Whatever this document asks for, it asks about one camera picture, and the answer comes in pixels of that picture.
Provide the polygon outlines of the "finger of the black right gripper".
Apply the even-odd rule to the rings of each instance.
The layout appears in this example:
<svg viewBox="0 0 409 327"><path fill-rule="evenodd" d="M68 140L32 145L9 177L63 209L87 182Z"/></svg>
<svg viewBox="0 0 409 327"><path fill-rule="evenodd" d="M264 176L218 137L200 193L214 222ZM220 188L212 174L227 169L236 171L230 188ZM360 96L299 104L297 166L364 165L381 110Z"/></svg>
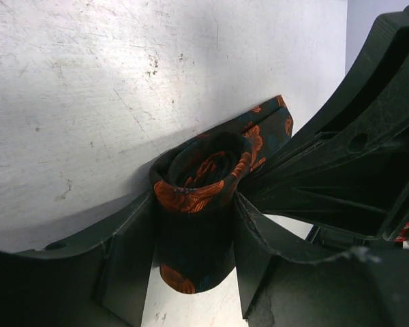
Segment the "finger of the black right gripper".
<svg viewBox="0 0 409 327"><path fill-rule="evenodd" d="M409 6L379 15L341 84L291 141L343 130L380 94L408 54Z"/></svg>
<svg viewBox="0 0 409 327"><path fill-rule="evenodd" d="M286 149L242 191L260 212L360 238L396 238L409 221L409 53L348 126Z"/></svg>

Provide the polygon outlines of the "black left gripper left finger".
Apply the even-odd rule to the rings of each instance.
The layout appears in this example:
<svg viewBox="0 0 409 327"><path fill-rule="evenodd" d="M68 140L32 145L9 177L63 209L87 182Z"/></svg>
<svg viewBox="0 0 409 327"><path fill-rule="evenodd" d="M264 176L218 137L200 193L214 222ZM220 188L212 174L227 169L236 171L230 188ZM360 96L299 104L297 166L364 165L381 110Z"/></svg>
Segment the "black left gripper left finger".
<svg viewBox="0 0 409 327"><path fill-rule="evenodd" d="M153 196L36 251L0 251L0 326L139 326L153 260Z"/></svg>

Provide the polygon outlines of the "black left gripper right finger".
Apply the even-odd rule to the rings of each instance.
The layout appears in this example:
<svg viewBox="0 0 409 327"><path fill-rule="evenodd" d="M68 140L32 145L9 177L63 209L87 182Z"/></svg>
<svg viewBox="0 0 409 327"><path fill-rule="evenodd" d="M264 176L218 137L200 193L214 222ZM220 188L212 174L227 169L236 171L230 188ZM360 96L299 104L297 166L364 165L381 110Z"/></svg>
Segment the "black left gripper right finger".
<svg viewBox="0 0 409 327"><path fill-rule="evenodd" d="M237 195L234 256L250 326L409 326L409 249L331 251Z"/></svg>

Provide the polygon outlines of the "black orange floral tie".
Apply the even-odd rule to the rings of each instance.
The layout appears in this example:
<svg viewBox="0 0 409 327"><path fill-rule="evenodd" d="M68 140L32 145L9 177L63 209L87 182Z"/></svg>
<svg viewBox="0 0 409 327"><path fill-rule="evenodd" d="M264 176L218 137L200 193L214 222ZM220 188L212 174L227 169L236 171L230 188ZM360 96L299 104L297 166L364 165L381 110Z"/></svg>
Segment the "black orange floral tie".
<svg viewBox="0 0 409 327"><path fill-rule="evenodd" d="M160 276L177 292L219 285L234 268L233 196L292 135L281 95L165 152L149 170Z"/></svg>

